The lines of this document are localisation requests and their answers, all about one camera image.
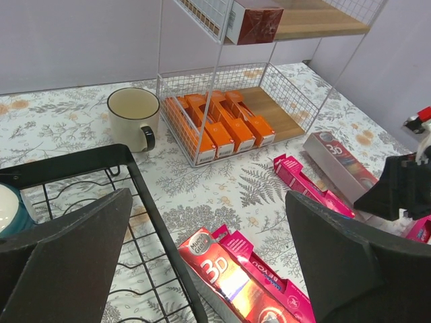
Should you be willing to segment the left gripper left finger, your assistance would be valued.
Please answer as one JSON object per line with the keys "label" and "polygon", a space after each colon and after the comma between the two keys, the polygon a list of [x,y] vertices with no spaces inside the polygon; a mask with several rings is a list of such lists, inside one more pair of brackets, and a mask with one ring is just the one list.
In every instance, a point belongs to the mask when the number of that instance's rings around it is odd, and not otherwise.
{"label": "left gripper left finger", "polygon": [[1,238],[1,321],[100,322],[132,203],[117,189]]}

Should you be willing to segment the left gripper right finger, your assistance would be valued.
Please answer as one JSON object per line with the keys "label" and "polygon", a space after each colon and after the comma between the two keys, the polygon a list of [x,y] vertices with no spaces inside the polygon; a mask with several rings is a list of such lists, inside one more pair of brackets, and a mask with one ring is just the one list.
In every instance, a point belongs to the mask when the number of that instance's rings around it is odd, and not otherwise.
{"label": "left gripper right finger", "polygon": [[290,190],[286,215],[317,322],[429,322],[430,246]]}

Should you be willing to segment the red 3D toothpaste box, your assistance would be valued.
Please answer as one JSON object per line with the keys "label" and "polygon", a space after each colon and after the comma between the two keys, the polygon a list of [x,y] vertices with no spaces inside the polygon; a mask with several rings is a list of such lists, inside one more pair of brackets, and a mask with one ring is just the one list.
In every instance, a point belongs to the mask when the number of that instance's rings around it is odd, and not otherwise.
{"label": "red 3D toothpaste box", "polygon": [[233,1],[226,38],[235,45],[271,43],[283,12],[275,1]]}
{"label": "red 3D toothpaste box", "polygon": [[222,228],[202,227],[178,247],[199,294],[225,322],[296,322],[244,266],[233,241]]}
{"label": "red 3D toothpaste box", "polygon": [[351,204],[378,182],[329,131],[310,134],[303,148]]}

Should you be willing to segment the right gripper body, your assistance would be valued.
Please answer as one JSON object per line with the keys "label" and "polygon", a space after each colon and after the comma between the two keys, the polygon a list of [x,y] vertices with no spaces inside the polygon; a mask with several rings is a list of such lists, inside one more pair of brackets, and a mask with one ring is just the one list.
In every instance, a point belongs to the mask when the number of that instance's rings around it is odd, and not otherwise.
{"label": "right gripper body", "polygon": [[430,214],[430,148],[416,161],[417,153],[398,157],[397,198],[406,217],[421,219]]}

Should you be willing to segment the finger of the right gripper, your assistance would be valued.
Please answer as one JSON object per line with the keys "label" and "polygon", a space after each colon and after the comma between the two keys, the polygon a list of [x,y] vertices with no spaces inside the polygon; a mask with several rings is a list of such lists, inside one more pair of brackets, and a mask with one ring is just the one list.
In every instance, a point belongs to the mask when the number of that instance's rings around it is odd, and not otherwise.
{"label": "finger of the right gripper", "polygon": [[400,209],[409,212],[407,163],[412,160],[413,155],[388,157],[378,182],[354,202],[354,208],[387,221],[398,220]]}

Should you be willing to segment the orange toothpaste box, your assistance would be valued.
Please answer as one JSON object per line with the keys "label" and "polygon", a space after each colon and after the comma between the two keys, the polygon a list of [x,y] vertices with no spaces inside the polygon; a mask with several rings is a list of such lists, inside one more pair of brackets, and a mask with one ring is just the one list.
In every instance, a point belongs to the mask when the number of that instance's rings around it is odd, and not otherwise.
{"label": "orange toothpaste box", "polygon": [[233,111],[220,90],[213,90],[209,103],[211,117],[221,122],[234,140],[234,152],[250,150],[255,144],[255,136],[245,125],[243,119],[234,116]]}
{"label": "orange toothpaste box", "polygon": [[183,97],[169,97],[164,100],[166,115],[179,138],[180,142],[186,149],[192,161],[196,159],[196,164],[210,162],[215,159],[216,146],[206,133],[203,133],[201,145],[197,148],[201,128],[196,127],[188,114],[189,104]]}
{"label": "orange toothpaste box", "polygon": [[197,127],[204,126],[205,132],[217,148],[216,157],[226,157],[234,152],[234,140],[221,122],[216,122],[209,112],[204,118],[206,99],[201,94],[190,94],[185,96],[190,107],[190,116]]}
{"label": "orange toothpaste box", "polygon": [[226,91],[224,96],[233,115],[241,118],[255,136],[257,147],[264,147],[274,142],[275,131],[273,128],[261,115],[256,115],[249,109],[239,91]]}

